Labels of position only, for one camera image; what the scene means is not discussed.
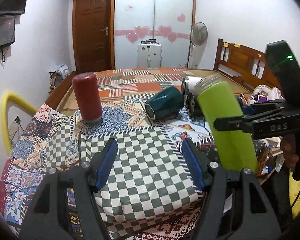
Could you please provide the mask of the green glass bottle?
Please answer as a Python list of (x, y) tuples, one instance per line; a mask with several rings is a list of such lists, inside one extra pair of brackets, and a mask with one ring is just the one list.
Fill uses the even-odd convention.
[(208, 122), (221, 165), (232, 171), (258, 170), (251, 135), (242, 131), (243, 112), (228, 82), (218, 73), (195, 85), (196, 101)]

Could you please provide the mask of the dark teal faceted cup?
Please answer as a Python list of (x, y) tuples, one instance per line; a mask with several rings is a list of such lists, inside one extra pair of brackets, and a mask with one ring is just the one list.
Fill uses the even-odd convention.
[(157, 93), (145, 104), (145, 111), (151, 120), (162, 120), (178, 114), (184, 106), (184, 96), (175, 87), (168, 87)]

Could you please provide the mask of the red cylindrical cup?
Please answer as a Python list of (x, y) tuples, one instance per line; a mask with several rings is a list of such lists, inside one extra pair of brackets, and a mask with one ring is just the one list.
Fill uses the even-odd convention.
[(72, 79), (76, 101), (84, 121), (99, 122), (102, 118), (102, 105), (95, 73), (86, 72)]

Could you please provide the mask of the black thermos bottle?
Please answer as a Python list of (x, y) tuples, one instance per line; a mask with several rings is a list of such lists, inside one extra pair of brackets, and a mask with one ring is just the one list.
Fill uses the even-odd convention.
[(186, 110), (190, 117), (203, 117), (204, 114), (196, 101), (196, 97), (189, 93), (186, 98)]

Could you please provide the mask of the wooden bed headboard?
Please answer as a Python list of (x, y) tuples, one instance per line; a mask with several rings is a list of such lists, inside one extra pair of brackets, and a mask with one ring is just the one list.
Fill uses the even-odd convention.
[(237, 43), (218, 40), (213, 70), (234, 80), (249, 91), (259, 85), (280, 88), (270, 70), (265, 53)]

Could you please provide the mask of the white thermos bottle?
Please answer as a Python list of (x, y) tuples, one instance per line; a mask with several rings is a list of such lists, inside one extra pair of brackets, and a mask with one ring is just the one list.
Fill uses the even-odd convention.
[(181, 91), (186, 100), (189, 93), (193, 94), (195, 97), (198, 95), (195, 85), (202, 79), (202, 77), (197, 76), (186, 76), (182, 80)]

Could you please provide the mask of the patchwork patterned bed cover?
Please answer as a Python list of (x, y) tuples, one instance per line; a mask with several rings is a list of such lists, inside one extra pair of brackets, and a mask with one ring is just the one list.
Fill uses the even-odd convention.
[(17, 239), (215, 239), (227, 184), (249, 192), (260, 170), (249, 134), (217, 132), (218, 117), (241, 115), (218, 72), (194, 82), (203, 110), (199, 132), (183, 134), (179, 75), (147, 102), (102, 102), (89, 121), (42, 108), (12, 151), (5, 172), (4, 217)]

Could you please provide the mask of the standing electric fan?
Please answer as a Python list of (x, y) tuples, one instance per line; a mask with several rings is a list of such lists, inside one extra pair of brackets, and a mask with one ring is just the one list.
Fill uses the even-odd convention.
[(208, 29), (203, 22), (197, 22), (193, 25), (190, 31), (190, 45), (187, 56), (187, 65), (186, 68), (191, 68), (196, 66), (192, 64), (192, 56), (194, 47), (200, 47), (206, 44), (208, 38)]

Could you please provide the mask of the white appliance cabinet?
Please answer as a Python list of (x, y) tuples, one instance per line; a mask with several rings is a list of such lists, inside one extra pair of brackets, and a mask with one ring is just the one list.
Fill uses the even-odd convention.
[(156, 39), (141, 41), (138, 44), (138, 68), (159, 68), (161, 67), (161, 44)]

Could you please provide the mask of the frosted sliding wardrobe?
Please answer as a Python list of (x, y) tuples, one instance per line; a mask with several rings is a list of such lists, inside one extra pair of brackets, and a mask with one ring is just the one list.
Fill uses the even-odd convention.
[(138, 44), (161, 44), (161, 67), (187, 65), (194, 0), (115, 0), (114, 60), (116, 69), (137, 68)]

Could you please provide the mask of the yellow foam tube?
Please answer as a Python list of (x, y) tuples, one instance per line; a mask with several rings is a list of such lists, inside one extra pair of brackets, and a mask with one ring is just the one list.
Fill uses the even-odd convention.
[(10, 134), (8, 131), (8, 102), (12, 101), (13, 105), (16, 105), (17, 108), (21, 109), (23, 112), (27, 113), (30, 116), (35, 116), (38, 109), (28, 103), (26, 100), (21, 98), (18, 94), (12, 91), (6, 91), (1, 100), (0, 104), (0, 124), (1, 124), (1, 133), (2, 139), (4, 142), (7, 155), (10, 155), (12, 152), (12, 146), (10, 143)]

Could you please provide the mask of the pile of clothes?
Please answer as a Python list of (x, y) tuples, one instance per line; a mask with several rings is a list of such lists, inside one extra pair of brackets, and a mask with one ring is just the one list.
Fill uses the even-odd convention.
[(58, 87), (63, 80), (69, 76), (69, 68), (66, 64), (61, 64), (56, 70), (49, 72), (50, 75), (50, 90)]

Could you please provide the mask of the brown wooden door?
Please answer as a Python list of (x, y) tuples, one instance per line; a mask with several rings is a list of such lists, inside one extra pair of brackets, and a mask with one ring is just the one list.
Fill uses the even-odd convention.
[(74, 0), (72, 38), (78, 72), (110, 70), (110, 0)]

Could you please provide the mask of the wall power socket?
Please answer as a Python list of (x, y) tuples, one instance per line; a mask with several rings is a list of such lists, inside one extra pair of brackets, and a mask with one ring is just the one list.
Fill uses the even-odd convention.
[(8, 128), (8, 135), (12, 144), (17, 143), (19, 138), (22, 136), (24, 129), (21, 126), (21, 119), (19, 116), (10, 124)]

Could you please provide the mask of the small black wall monitor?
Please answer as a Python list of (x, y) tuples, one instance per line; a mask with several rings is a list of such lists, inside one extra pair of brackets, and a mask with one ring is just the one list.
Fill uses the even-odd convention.
[(0, 49), (15, 42), (15, 17), (0, 16)]

